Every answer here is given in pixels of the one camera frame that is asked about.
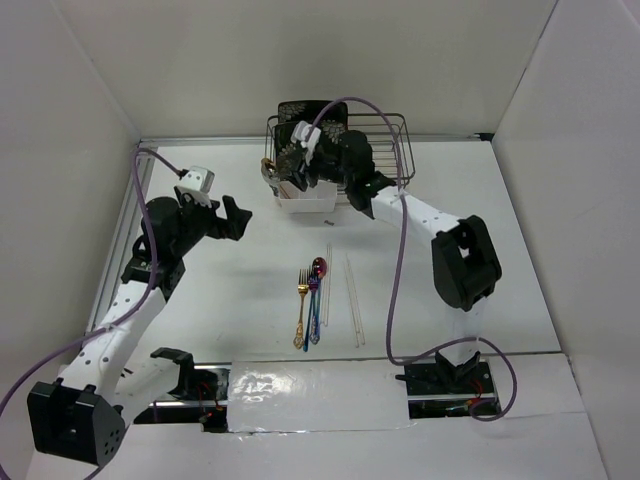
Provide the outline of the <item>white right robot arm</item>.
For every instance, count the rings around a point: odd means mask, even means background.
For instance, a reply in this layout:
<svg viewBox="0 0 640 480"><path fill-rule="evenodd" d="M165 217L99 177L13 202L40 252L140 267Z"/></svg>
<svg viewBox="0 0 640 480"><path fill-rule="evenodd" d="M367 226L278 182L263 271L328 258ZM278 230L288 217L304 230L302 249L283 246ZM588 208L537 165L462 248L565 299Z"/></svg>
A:
<svg viewBox="0 0 640 480"><path fill-rule="evenodd" d="M376 167L373 148L365 133L332 124L327 130L306 122L294 125L277 148L276 168L281 180L305 192L325 181L342 187L349 204L372 220L400 231L400 240L388 307L385 348L392 348L392 328L408 236L431 252L436 293L450 311L465 318L460 334L445 342L451 348L482 343L471 330L473 315L493 294L502 267L485 221L441 211L410 195L398 178Z"/></svg>

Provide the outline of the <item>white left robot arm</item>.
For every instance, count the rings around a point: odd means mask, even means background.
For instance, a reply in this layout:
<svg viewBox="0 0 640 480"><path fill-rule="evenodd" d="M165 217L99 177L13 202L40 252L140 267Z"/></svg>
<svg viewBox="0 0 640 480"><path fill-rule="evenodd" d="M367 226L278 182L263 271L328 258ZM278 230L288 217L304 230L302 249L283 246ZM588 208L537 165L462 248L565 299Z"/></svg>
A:
<svg viewBox="0 0 640 480"><path fill-rule="evenodd" d="M184 399L196 390L192 354L159 347L139 363L131 356L184 275L184 256L206 237L240 240L252 213L230 196L207 206L158 197L146 208L149 218L99 324L104 334L89 335L55 381L38 382L29 392L29 419L40 453L103 467L152 402L165 394Z"/></svg>

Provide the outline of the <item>iridescent blue fork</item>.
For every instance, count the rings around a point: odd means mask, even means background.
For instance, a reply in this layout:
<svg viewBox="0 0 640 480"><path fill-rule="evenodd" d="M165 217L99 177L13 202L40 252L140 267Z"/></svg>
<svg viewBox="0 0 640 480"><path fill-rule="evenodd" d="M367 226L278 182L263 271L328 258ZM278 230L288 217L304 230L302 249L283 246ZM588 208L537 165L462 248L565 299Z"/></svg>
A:
<svg viewBox="0 0 640 480"><path fill-rule="evenodd" d="M306 270L305 281L306 293L310 295L310 300L302 349L304 352L307 352L309 350L309 344L311 343L312 326L314 317L316 316L316 297L319 288L319 278L313 267Z"/></svg>

